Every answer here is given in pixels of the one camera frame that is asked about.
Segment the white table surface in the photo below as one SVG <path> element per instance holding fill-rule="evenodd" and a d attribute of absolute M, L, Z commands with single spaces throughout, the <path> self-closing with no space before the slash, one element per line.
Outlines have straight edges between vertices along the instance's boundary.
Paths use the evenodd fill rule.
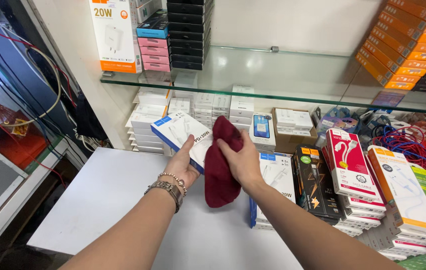
<path fill-rule="evenodd" d="M 28 245 L 77 254 L 140 200 L 168 160 L 98 148 Z M 243 191 L 233 203 L 209 208 L 201 176 L 175 214 L 152 269 L 302 269 L 276 232 L 252 230 L 249 219 L 248 195 Z"/>

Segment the left hand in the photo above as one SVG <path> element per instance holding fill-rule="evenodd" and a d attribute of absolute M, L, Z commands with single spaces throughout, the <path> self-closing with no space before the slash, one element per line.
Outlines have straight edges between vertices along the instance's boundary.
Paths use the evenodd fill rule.
<path fill-rule="evenodd" d="M 194 181 L 199 177 L 199 172 L 189 163 L 189 151 L 194 144 L 195 138 L 193 135 L 190 135 L 185 144 L 183 144 L 181 149 L 171 158 L 164 169 L 164 172 L 172 173 L 176 175 L 178 179 L 183 179 L 186 189 L 191 187 Z M 162 176 L 161 178 L 162 181 L 178 184 L 171 176 Z"/>

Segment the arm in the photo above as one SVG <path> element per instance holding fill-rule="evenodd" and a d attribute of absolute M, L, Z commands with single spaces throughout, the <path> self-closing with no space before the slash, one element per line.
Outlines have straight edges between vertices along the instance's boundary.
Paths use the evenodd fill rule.
<path fill-rule="evenodd" d="M 193 144 L 194 138 L 190 135 L 164 169 L 183 179 L 186 188 L 199 176 L 189 164 Z M 177 184 L 171 176 L 162 176 L 159 180 Z M 166 190 L 151 189 L 117 224 L 61 269 L 150 269 L 175 209 L 174 199 Z"/>
<path fill-rule="evenodd" d="M 336 230 L 292 203 L 260 173 L 259 154 L 242 130 L 243 149 L 236 153 L 218 140 L 230 170 L 258 204 L 293 255 L 305 269 L 403 269 L 360 241 Z"/>

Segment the maroon towel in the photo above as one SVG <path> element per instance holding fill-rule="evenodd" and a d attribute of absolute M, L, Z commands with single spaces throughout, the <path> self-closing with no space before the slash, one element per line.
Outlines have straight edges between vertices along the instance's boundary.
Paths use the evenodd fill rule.
<path fill-rule="evenodd" d="M 235 152 L 243 148 L 240 131 L 224 116 L 218 117 L 213 127 L 213 145 L 205 157 L 205 200 L 211 208 L 233 202 L 241 190 L 240 183 L 231 175 L 228 161 L 216 143 L 217 139 L 224 140 Z"/>

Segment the silver watch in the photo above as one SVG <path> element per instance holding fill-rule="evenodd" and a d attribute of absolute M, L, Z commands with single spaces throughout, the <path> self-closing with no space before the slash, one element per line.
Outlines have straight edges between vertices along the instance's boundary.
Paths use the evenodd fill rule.
<path fill-rule="evenodd" d="M 173 197 L 174 202 L 176 203 L 176 212 L 175 214 L 180 210 L 181 205 L 183 204 L 183 195 L 180 192 L 180 189 L 170 183 L 170 182 L 166 182 L 166 181 L 156 181 L 153 184 L 151 184 L 150 186 L 148 186 L 148 189 L 145 191 L 145 194 L 148 193 L 148 191 L 150 191 L 152 188 L 162 188 L 166 191 L 168 191 L 168 193 L 171 195 L 171 197 Z"/>

